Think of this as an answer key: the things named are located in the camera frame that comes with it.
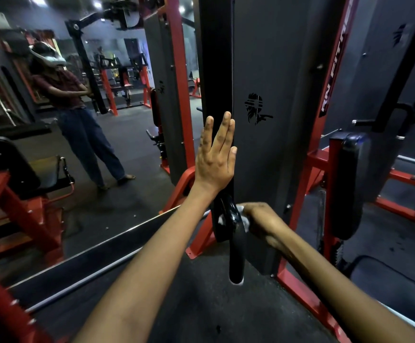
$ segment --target left hand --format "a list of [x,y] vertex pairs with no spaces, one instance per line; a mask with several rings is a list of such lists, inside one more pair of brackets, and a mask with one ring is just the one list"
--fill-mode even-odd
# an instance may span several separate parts
[[195,183],[193,187],[207,191],[214,198],[224,189],[234,175],[237,148],[232,147],[234,119],[225,112],[222,125],[212,142],[214,118],[208,116],[201,132],[200,146],[196,157]]

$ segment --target jeans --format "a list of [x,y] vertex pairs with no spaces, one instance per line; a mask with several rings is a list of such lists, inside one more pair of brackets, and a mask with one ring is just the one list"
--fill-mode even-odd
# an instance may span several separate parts
[[87,108],[58,110],[58,126],[71,146],[72,152],[97,186],[104,186],[104,181],[96,155],[106,164],[116,180],[124,178],[123,166],[97,123],[93,111]]

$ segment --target black backrest pad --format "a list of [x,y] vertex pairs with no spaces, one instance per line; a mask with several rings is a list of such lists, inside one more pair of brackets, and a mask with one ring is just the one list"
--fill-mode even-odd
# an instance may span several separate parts
[[25,157],[8,138],[0,137],[0,171],[10,172],[9,187],[16,193],[36,190],[40,180]]
[[347,240],[359,228],[364,203],[370,141],[364,133],[349,133],[342,141],[335,182],[331,185],[330,220],[335,237]]

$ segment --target maroon shirt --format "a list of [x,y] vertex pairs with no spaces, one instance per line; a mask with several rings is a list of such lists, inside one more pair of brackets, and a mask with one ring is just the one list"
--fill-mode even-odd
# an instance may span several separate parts
[[34,84],[41,90],[46,98],[50,100],[50,103],[55,108],[61,109],[73,109],[78,107],[84,107],[82,99],[78,97],[57,97],[53,96],[48,92],[49,88],[53,86],[62,91],[82,91],[79,88],[79,85],[82,84],[77,77],[67,71],[67,70],[58,70],[58,79],[55,80],[45,74],[34,74],[33,81]]

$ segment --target floor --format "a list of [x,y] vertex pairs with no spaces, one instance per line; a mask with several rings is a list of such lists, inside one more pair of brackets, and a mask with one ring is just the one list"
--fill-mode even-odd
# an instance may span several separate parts
[[[194,144],[199,143],[202,116],[191,99]],[[99,195],[58,130],[17,141],[29,160],[60,154],[76,178],[76,193],[63,201],[66,257],[75,255],[117,233],[146,221],[164,206],[173,190],[159,168],[159,152],[145,130],[152,115],[145,107],[121,110],[118,117],[99,116],[99,122],[127,172],[137,176],[123,187]],[[104,178],[113,178],[100,164]],[[398,170],[415,173],[415,165],[397,161]],[[415,188],[388,182],[381,194],[415,206]],[[297,232],[315,246],[317,190],[305,198]],[[357,234],[346,243],[344,258],[373,256],[415,280],[415,223],[367,204]],[[0,279],[12,284],[44,265],[36,250],[0,263]],[[191,261],[184,256],[157,317],[150,342],[334,342],[334,338],[295,299],[271,278],[246,265],[245,285],[227,279],[228,247],[222,244]],[[75,333],[124,266],[68,295],[37,314],[40,325],[56,338]]]

